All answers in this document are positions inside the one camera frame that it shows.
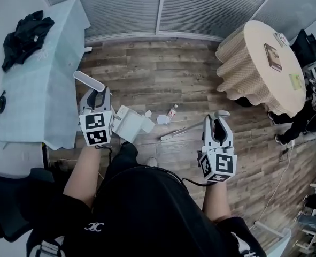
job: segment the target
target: black chair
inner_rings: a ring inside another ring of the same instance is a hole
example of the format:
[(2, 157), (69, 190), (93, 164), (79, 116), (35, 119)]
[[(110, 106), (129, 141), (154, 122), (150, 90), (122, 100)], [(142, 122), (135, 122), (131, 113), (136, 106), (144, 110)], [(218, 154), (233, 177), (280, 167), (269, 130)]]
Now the black chair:
[(301, 68), (316, 62), (316, 39), (313, 34), (306, 35), (302, 29), (291, 49), (295, 53)]
[(0, 176), (0, 238), (14, 242), (32, 229), (59, 192), (52, 173), (42, 168), (31, 169), (25, 178)]

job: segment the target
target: bottle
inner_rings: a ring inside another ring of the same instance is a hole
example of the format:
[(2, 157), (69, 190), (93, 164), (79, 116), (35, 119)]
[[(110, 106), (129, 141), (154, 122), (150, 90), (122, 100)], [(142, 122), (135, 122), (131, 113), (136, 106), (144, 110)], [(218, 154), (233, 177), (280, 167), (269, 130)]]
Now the bottle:
[(175, 114), (176, 114), (176, 111), (175, 111), (175, 109), (178, 107), (178, 105), (177, 104), (175, 104), (174, 106), (173, 106), (173, 108), (171, 108), (170, 110), (169, 110), (169, 112), (168, 112), (168, 114), (167, 114), (167, 118), (168, 118), (168, 123), (171, 121), (171, 119), (173, 118), (173, 116), (175, 116)]

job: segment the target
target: cable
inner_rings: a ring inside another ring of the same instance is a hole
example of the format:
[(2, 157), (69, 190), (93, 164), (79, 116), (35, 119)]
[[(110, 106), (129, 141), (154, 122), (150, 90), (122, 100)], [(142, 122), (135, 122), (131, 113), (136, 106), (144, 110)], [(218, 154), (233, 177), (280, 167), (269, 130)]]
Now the cable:
[(281, 175), (281, 177), (280, 177), (279, 183), (277, 184), (277, 186), (276, 186), (276, 188), (275, 188), (275, 190), (274, 190), (273, 195), (271, 196), (271, 198), (270, 198), (269, 201), (267, 202), (267, 205), (266, 205), (265, 209), (263, 210), (263, 212), (261, 213), (261, 215), (260, 215), (260, 217), (259, 217), (259, 219), (258, 219), (257, 222), (259, 222), (259, 221), (261, 220), (263, 214), (265, 213), (265, 211), (266, 211), (267, 208), (268, 208), (269, 203), (271, 202), (272, 198), (275, 196), (276, 191), (278, 190), (278, 188), (279, 188), (279, 186), (280, 186), (280, 184), (281, 184), (282, 177), (284, 176), (285, 172), (287, 171), (287, 169), (288, 169), (288, 167), (289, 167), (289, 165), (290, 165), (290, 162), (291, 162), (291, 155), (292, 155), (293, 148), (294, 148), (294, 147), (291, 147), (291, 152), (290, 152), (290, 156), (289, 156), (289, 159), (288, 159), (288, 164), (287, 164), (286, 168), (284, 169), (284, 171), (283, 171), (283, 173), (282, 173), (282, 175)]
[(312, 118), (307, 122), (307, 124), (306, 124), (306, 126), (305, 126), (305, 131), (306, 132), (311, 132), (311, 131), (308, 131), (307, 130), (307, 125), (311, 122), (311, 120), (314, 118), (314, 117), (316, 117), (316, 114), (314, 115), (314, 116), (312, 116)]
[(58, 159), (57, 161), (77, 161), (75, 159), (63, 159), (63, 158), (60, 158)]
[(196, 185), (196, 186), (212, 186), (212, 185), (214, 185), (214, 184), (217, 184), (217, 182), (209, 182), (209, 183), (207, 183), (207, 184), (200, 184), (200, 183), (197, 183), (197, 182), (195, 182), (195, 181), (192, 181), (192, 180), (190, 180), (190, 179), (188, 179), (188, 178), (182, 178), (182, 179), (181, 179), (182, 182), (183, 182), (184, 180), (189, 181), (190, 183), (193, 183), (193, 184)]
[[(305, 143), (308, 143), (308, 142), (311, 142), (311, 141), (314, 141), (314, 140), (316, 140), (316, 138), (314, 138), (314, 139), (312, 139), (312, 140), (309, 140), (309, 141), (301, 142), (301, 143), (299, 143), (299, 144), (297, 144), (297, 145), (294, 145), (293, 148), (299, 147), (299, 146), (301, 146), (301, 145), (303, 145), (303, 144), (305, 144)], [(286, 156), (286, 159), (284, 159), (284, 160), (282, 159), (282, 156), (285, 155), (289, 150), (290, 150), (290, 149), (289, 149), (289, 148), (287, 147), (287, 145), (286, 145), (286, 149), (284, 149), (283, 151), (281, 151), (280, 154), (279, 154), (279, 162), (284, 162), (284, 161), (286, 161), (286, 160), (288, 159), (288, 155)]]
[(102, 179), (104, 180), (104, 177), (102, 176), (102, 174), (100, 174), (100, 173), (98, 172), (98, 175), (100, 175), (100, 176), (102, 177)]
[(96, 149), (108, 149), (109, 150), (109, 164), (111, 163), (111, 154), (113, 153), (111, 146), (95, 146)]

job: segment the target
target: black jacket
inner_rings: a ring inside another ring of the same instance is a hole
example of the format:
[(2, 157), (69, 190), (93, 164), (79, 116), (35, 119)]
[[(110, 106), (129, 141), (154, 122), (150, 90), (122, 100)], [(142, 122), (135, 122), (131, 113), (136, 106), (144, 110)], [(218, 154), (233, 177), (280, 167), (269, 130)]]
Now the black jacket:
[(41, 49), (44, 39), (54, 21), (43, 18), (43, 11), (36, 11), (18, 22), (15, 32), (9, 33), (3, 42), (4, 62), (2, 69), (9, 70), (15, 63), (24, 61), (36, 50)]
[(92, 210), (66, 195), (52, 201), (30, 234), (27, 256), (43, 240), (61, 236), (67, 257), (243, 256), (234, 232), (250, 253), (266, 257), (242, 218), (215, 225), (170, 174), (143, 166), (108, 173)]

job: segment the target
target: white box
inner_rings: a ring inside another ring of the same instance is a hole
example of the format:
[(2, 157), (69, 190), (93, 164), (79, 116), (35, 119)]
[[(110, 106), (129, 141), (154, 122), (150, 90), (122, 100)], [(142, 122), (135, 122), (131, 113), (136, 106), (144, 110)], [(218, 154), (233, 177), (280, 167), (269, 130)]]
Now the white box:
[(130, 143), (134, 142), (141, 129), (149, 133), (155, 125), (146, 115), (140, 115), (124, 105), (116, 115), (118, 119), (114, 120), (114, 132)]
[(213, 182), (224, 182), (235, 175), (237, 156), (224, 153), (222, 149), (215, 152), (207, 150), (199, 159), (204, 179)]
[(113, 112), (94, 112), (79, 116), (80, 127), (88, 146), (110, 143), (113, 132)]

